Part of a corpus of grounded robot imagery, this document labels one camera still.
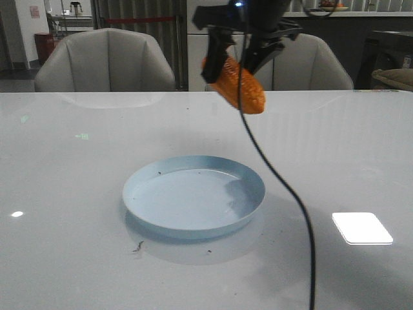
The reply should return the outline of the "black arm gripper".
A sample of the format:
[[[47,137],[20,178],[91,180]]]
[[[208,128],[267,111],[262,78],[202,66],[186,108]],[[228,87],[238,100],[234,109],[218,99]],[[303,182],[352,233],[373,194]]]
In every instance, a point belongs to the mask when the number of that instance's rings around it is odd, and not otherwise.
[[[255,74],[285,48],[284,37],[295,41],[301,27],[280,28],[289,1],[229,1],[225,5],[199,5],[192,23],[198,30],[208,29],[208,50],[202,77],[215,83],[228,58],[227,48],[235,45],[232,31],[251,34],[247,48],[247,70]]]

